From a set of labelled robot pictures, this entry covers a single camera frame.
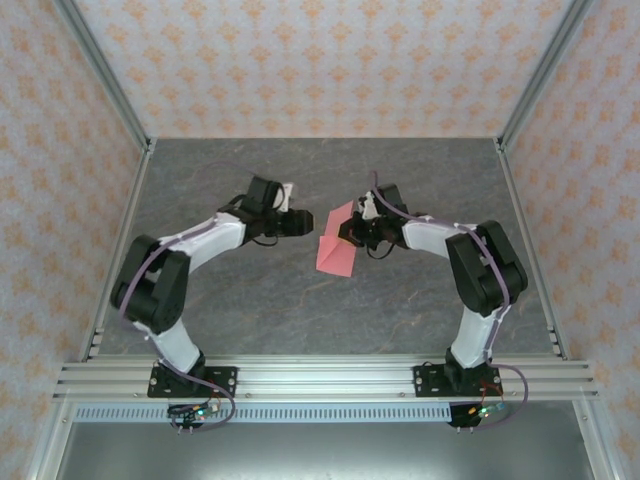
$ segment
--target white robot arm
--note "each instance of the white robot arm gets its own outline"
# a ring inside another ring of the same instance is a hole
[[[293,184],[254,177],[246,195],[201,224],[159,239],[137,237],[116,279],[111,304],[147,334],[175,370],[201,378],[204,355],[182,322],[188,276],[260,235],[278,238],[311,232],[311,213],[289,208],[292,193]]]
[[[448,259],[464,304],[458,335],[446,354],[443,372],[456,394],[477,394],[478,383],[493,369],[487,365],[491,345],[504,314],[527,288],[527,275],[504,230],[494,221],[480,225],[444,225],[429,215],[408,215],[395,185],[379,188],[387,208],[373,192],[358,201],[358,209],[340,227],[340,237],[357,247],[376,250],[382,241],[410,250],[423,250]],[[398,212],[415,218],[408,220]],[[479,237],[506,284],[509,302],[488,259],[469,232]]]

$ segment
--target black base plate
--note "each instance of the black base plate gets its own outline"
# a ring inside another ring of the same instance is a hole
[[[224,388],[232,397],[235,397],[236,385],[238,383],[237,367],[204,367],[205,375],[203,379],[215,383]],[[171,370],[156,366],[151,370],[149,398],[209,398],[211,389],[204,385],[194,384],[182,377],[178,377]]]
[[[482,396],[482,380],[489,385],[496,385],[502,389],[502,384],[495,381],[495,377],[500,378],[500,372],[497,368],[487,368],[486,373],[482,377],[478,377],[477,381],[464,385],[461,391],[456,392],[444,374],[444,363],[439,365],[419,365],[413,367],[413,386],[416,397],[481,397]],[[499,397],[500,395],[494,389],[489,388],[486,393],[487,397]]]

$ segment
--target patterned wallpaper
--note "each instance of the patterned wallpaper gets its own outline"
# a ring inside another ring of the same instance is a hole
[[[0,478],[22,479],[140,152],[51,0],[0,2]]]
[[[509,161],[571,353],[595,361],[635,473],[639,139],[640,4],[596,0]]]
[[[495,136],[569,0],[79,0],[148,134]]]

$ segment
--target black bracket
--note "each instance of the black bracket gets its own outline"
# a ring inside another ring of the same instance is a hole
[[[413,387],[416,397],[433,398],[433,397],[481,397],[483,395],[484,385],[496,385],[502,388],[502,379],[497,368],[492,368],[486,364],[481,365],[483,371],[474,372],[473,379],[454,386],[445,373],[446,364],[438,365],[419,365],[413,367]],[[487,389],[486,397],[500,397],[500,394],[494,389]]]
[[[203,380],[224,388],[232,397],[235,397],[238,384],[237,367],[205,366],[201,371]],[[209,398],[211,393],[209,387],[178,377],[165,366],[157,365],[151,369],[147,390],[149,398]]]

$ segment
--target gray marble surface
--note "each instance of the gray marble surface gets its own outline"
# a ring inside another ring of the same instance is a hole
[[[502,223],[529,273],[495,350],[552,347],[516,216],[489,139],[161,140],[150,160],[131,238],[179,232],[214,214],[251,179],[230,161],[298,186],[294,208],[316,230],[274,248],[248,244],[190,277],[184,321],[206,354],[442,354],[462,312],[449,263],[396,249],[375,261],[358,251],[354,275],[315,269],[328,212],[369,189],[369,171],[393,182],[410,211],[461,223]],[[110,311],[101,354],[152,352]]]

